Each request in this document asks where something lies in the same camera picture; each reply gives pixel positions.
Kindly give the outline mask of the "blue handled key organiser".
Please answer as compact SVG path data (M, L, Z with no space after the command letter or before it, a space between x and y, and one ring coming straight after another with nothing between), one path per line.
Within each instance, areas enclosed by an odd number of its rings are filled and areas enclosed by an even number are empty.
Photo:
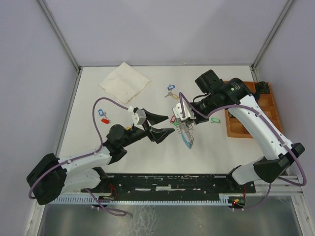
M178 125L176 126L178 133L181 135L184 144L188 149L192 149L194 143L193 127L191 123L176 120Z

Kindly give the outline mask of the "red tag key bunch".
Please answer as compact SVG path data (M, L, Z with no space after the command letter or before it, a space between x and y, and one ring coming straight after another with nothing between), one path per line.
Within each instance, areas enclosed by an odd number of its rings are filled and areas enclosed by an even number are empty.
M173 124L176 121L176 117L172 116L172 118L170 119L170 123Z

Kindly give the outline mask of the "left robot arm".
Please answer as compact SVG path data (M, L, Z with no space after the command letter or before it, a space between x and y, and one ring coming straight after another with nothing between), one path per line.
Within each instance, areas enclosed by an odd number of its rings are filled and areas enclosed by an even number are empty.
M143 138L156 144L163 142L175 130L156 129L153 125L167 119L167 116L138 109L133 114L134 124L130 129L113 125L106 140L94 150L66 158L56 157L53 153L45 155L27 176L31 188L29 198L37 200L39 205L46 205L63 193L85 188L105 191L109 180L101 167L120 161L127 153L125 148Z

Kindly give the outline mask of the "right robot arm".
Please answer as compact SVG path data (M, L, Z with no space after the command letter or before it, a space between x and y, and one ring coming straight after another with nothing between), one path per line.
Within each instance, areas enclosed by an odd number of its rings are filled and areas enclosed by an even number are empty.
M207 122L220 109L228 110L255 139L263 153L262 158L230 172L231 177L225 181L229 191L238 192L244 184L256 180L272 183L293 163L301 168L298 157L305 151L304 146L293 143L281 133L241 79L224 82L213 70L208 70L195 83L206 94L200 101L188 103L195 124Z

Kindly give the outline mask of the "wooden compartment tray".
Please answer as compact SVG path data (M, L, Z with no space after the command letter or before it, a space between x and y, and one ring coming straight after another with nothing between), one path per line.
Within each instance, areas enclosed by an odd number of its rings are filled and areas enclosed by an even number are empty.
M258 82L247 82L244 84L252 92L251 98L245 98L241 104L255 109L259 114L273 124L273 127L282 132L282 126L278 115L276 103L272 94L271 85L269 85L269 94L260 94L255 90L255 84ZM263 128L267 125L261 121L256 113L244 108L230 108L225 111L227 135L231 138L251 138L252 133L257 133L258 126Z

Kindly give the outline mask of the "blue tag upper key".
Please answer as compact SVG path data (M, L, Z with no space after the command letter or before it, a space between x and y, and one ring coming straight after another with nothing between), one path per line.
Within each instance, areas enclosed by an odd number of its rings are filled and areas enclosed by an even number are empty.
M169 86L167 87L167 89L168 89L169 91L172 91L175 87L176 87L175 85L169 85Z

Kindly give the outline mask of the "blue tag key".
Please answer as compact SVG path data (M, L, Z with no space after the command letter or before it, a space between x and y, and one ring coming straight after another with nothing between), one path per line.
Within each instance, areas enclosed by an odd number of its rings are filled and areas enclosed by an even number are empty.
M99 110L98 110L98 114L99 114L100 116L104 117L105 119L107 119L106 112L103 111L102 109L99 109Z
M169 91L172 91L175 87L176 87L175 85L169 85L169 86L167 87L167 89L168 89Z

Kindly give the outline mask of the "white folded cloth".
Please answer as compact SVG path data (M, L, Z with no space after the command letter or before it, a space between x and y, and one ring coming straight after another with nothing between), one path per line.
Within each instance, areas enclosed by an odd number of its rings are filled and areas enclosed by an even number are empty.
M110 72L99 86L122 104L127 104L133 101L150 82L150 79L123 62Z

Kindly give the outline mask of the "black mounting plate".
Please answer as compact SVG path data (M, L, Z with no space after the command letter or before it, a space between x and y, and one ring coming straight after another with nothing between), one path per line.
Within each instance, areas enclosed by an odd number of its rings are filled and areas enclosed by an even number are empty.
M217 200L220 194L255 193L254 182L239 185L219 174L114 174L110 173L94 194L109 194L114 200Z

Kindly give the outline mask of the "black fabric bundle top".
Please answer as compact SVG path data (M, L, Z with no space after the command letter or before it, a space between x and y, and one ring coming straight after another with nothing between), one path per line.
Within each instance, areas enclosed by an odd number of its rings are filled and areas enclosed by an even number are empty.
M269 94L270 89L268 83L261 81L255 84L255 90L256 92L260 94Z

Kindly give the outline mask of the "right aluminium frame post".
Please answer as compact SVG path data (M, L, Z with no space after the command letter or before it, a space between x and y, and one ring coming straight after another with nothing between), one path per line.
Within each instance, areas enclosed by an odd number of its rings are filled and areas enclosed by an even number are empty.
M262 47L260 48L257 56L252 62L251 68L253 71L255 71L260 62L262 61L264 55L266 54L268 48L270 47L271 43L273 42L274 38L276 37L276 34L280 30L282 24L284 23L286 17L289 15L291 9L295 5L296 1L295 0L287 0L285 2L285 5L283 9L281 10L279 16L277 17L275 23L273 24L270 32L268 33L266 39L264 40Z

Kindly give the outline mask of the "aluminium frame post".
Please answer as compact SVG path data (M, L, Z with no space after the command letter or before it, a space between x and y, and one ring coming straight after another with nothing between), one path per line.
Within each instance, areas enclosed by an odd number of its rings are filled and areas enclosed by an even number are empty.
M264 40L262 47L260 48L257 56L252 62L251 68L253 71L255 71L260 62L262 61L264 55L266 54L268 48L270 47L271 43L273 42L274 38L276 37L276 34L280 30L282 24L284 23L286 17L289 15L291 9L295 5L296 1L295 0L287 0L285 2L285 5L283 9L281 10L279 16L277 17L275 23L273 24L270 32L268 33L266 39Z
M63 51L65 52L67 58L71 62L73 68L76 71L80 71L80 65L77 62L74 54L72 53L68 43L66 42L65 37L63 36L62 31L60 30L52 11L50 10L48 3L45 0L36 0L35 1L39 6L41 12L43 13L44 17L46 18L50 28L52 29L54 35L56 36L59 44L61 45Z

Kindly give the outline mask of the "aluminium rail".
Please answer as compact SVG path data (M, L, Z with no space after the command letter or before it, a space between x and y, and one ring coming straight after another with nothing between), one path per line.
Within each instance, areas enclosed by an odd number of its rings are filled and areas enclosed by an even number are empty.
M269 188L269 183L263 180L254 182L256 194L264 196ZM269 192L270 196L300 196L303 194L300 186L291 184L287 181L277 178L272 184Z

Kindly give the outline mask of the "left aluminium frame post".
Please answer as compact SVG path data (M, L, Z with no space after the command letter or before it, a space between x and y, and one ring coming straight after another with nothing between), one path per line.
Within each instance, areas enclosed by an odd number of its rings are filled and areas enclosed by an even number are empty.
M67 58L71 62L73 68L76 71L80 71L80 65L77 62L74 54L72 53L68 43L66 42L65 37L63 36L62 31L60 30L52 11L50 10L48 3L45 0L36 0L35 1L39 6L41 12L43 13L44 17L46 18L50 28L52 29L54 35L56 36L59 44L61 45L63 51L65 52Z

